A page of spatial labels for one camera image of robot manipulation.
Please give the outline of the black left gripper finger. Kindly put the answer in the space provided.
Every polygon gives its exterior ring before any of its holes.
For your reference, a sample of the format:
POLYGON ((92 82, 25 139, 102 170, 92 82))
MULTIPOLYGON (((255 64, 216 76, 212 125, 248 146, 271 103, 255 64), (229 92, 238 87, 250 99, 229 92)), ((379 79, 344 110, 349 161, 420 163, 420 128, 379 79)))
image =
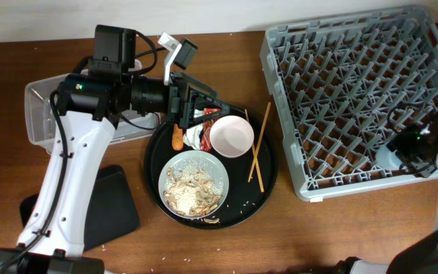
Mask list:
POLYGON ((201 91, 211 95, 212 97, 217 96, 216 90, 207 86, 206 84, 200 82, 199 80, 193 78, 192 76, 187 75, 185 72, 181 72, 181 78, 186 84, 191 84, 192 86, 198 88, 201 91))
POLYGON ((230 113, 230 105, 205 93, 192 93, 188 99, 188 127, 218 119, 230 113))

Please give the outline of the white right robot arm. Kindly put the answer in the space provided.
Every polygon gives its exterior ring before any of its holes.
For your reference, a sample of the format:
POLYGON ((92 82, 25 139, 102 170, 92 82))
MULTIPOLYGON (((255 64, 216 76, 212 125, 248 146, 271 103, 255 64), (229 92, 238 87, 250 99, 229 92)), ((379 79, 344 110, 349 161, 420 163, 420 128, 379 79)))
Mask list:
MULTIPOLYGON (((438 170, 438 111, 424 124, 411 124, 395 132, 394 138, 379 148, 378 163, 389 170, 421 175, 438 170)), ((369 263, 351 256, 333 267, 319 267, 317 273, 438 273, 438 204, 433 233, 403 250, 388 264, 369 263)))

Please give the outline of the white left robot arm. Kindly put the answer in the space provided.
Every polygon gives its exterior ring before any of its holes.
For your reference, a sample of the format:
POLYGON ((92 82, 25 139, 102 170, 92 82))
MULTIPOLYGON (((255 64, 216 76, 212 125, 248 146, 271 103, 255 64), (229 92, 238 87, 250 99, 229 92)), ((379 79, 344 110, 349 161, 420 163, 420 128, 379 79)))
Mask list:
POLYGON ((13 249, 0 249, 0 273, 102 273, 84 256, 84 226, 102 158, 127 110, 163 113, 181 129, 226 116, 216 91, 185 73, 196 53, 190 40, 163 33, 162 78, 135 68, 141 33, 98 25, 94 53, 49 96, 56 121, 49 166, 31 216, 13 249))

